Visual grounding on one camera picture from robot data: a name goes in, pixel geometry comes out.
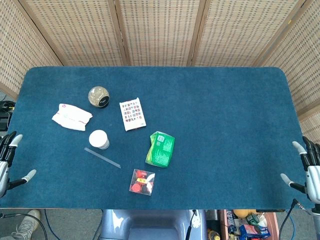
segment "shoe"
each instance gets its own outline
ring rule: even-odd
[[[40,220],[41,214],[39,210],[33,209],[29,211],[28,214]],[[38,225],[39,223],[37,220],[30,216],[25,216],[19,228],[17,225],[16,232],[11,233],[11,236],[15,239],[30,240],[32,233],[36,230]]]

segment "floor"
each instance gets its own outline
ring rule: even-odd
[[[28,209],[0,209],[0,213],[27,213]],[[47,216],[52,230],[61,240],[91,240],[97,230],[102,212],[100,209],[47,209]],[[281,225],[285,213],[277,213],[277,220]],[[294,209],[291,213],[296,226],[296,240],[316,239],[313,219],[300,209]],[[0,237],[8,236],[16,230],[16,226],[22,221],[22,216],[0,219]],[[41,210],[41,221],[47,231],[48,239],[56,238],[50,232],[43,209]],[[286,222],[281,240],[291,240],[293,233],[290,219]],[[44,235],[39,227],[32,235],[34,240],[43,240]]]

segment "blue felt tabletop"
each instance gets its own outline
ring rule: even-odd
[[[88,92],[110,93],[104,109]],[[119,102],[139,97],[146,127],[125,131]],[[61,127],[59,104],[92,113],[86,131]],[[106,150],[89,144],[107,132]],[[301,130],[284,73],[274,67],[36,67],[25,76],[10,131],[23,134],[11,179],[34,178],[7,192],[1,207],[97,209],[284,209],[305,196],[292,141]],[[175,137],[171,163],[145,163],[150,135]],[[84,151],[88,147],[121,169]],[[151,196],[129,191],[134,169],[155,173]]]

